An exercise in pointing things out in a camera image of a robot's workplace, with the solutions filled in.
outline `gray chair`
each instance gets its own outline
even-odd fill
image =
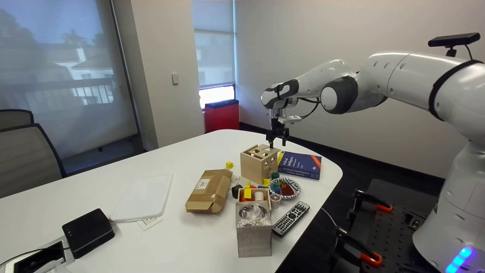
[[[24,109],[0,110],[0,130],[27,124],[33,124],[31,111]]]
[[[0,130],[0,198],[66,177],[38,123]]]

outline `light switch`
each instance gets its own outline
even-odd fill
[[[172,83],[174,85],[178,85],[178,74],[177,73],[172,74]]]

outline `book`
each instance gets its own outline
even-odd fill
[[[321,156],[291,152],[281,152],[278,156],[279,173],[319,180],[321,169]]]

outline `window shade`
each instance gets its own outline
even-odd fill
[[[192,1],[200,86],[234,82],[232,1]]]
[[[137,133],[108,1],[0,1],[0,109],[33,112],[61,158]]]

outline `red trash can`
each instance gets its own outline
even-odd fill
[[[239,130],[238,100],[206,103],[205,111],[206,133],[221,129]]]

